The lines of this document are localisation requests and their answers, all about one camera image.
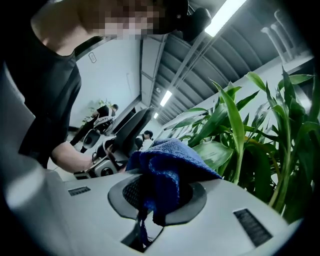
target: chair backrest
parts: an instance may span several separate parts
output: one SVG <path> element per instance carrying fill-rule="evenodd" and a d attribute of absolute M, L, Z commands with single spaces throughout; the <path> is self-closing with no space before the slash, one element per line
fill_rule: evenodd
<path fill-rule="evenodd" d="M 135 139 L 141 133 L 142 129 L 152 118 L 155 109 L 148 107 L 136 113 L 120 130 L 116 133 L 114 144 L 124 154 L 128 155 L 135 146 Z"/>

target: blue towel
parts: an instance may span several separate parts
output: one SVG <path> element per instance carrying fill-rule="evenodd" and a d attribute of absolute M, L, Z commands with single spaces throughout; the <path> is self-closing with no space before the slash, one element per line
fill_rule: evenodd
<path fill-rule="evenodd" d="M 144 209 L 140 209 L 142 224 L 146 210 L 151 210 L 153 222 L 163 226 L 164 216 L 179 207 L 181 183 L 221 179 L 197 152 L 176 138 L 156 140 L 148 150 L 133 153 L 126 170 L 135 168 L 149 175 L 150 182 Z"/>

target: ceiling light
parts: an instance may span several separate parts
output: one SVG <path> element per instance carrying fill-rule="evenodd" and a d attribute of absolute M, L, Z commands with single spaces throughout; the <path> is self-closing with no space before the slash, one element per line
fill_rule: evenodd
<path fill-rule="evenodd" d="M 226 0 L 212 18 L 211 24 L 204 31 L 214 37 L 246 1 L 247 0 Z"/>
<path fill-rule="evenodd" d="M 161 105 L 162 107 L 164 107 L 164 106 L 166 105 L 166 103 L 167 103 L 167 101 L 169 100 L 169 98 L 171 97 L 171 95 L 172 95 L 172 93 L 167 90 L 166 93 L 165 93 L 165 95 L 164 95 L 164 97 L 163 97 L 163 99 L 162 99 L 161 102 L 160 102 L 160 105 Z"/>

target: person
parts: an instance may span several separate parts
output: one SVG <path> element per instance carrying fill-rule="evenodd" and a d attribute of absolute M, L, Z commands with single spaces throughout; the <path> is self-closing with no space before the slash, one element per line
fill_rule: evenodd
<path fill-rule="evenodd" d="M 15 13 L 14 24 L 20 15 Z M 35 120 L 19 153 L 44 168 L 49 158 L 75 173 L 93 164 L 66 141 L 70 114 L 81 87 L 74 49 L 94 36 L 146 34 L 165 16 L 162 1 L 63 0 L 47 2 L 32 18 L 23 13 L 8 31 L 8 70 Z"/>
<path fill-rule="evenodd" d="M 116 112 L 119 109 L 117 104 L 113 104 L 111 107 L 108 107 L 106 105 L 98 108 L 96 111 L 94 111 L 91 115 L 91 118 L 89 121 L 87 121 L 78 131 L 78 133 L 73 137 L 73 139 L 70 141 L 70 144 L 72 146 L 76 145 L 84 136 L 87 135 L 87 133 L 93 129 L 97 128 L 99 129 L 99 126 L 103 125 L 103 130 L 100 131 L 100 134 L 104 133 L 106 129 L 109 128 L 110 125 L 113 124 L 113 121 L 116 116 Z M 104 118 L 104 117 L 109 117 L 107 125 L 106 123 L 99 122 L 98 119 Z M 81 153 L 84 153 L 86 149 L 82 147 Z"/>
<path fill-rule="evenodd" d="M 154 135 L 154 133 L 150 130 L 146 130 L 143 134 L 140 134 L 139 136 L 136 137 L 135 139 L 135 145 L 137 147 L 137 150 L 139 151 L 145 140 L 152 140 L 152 136 Z"/>

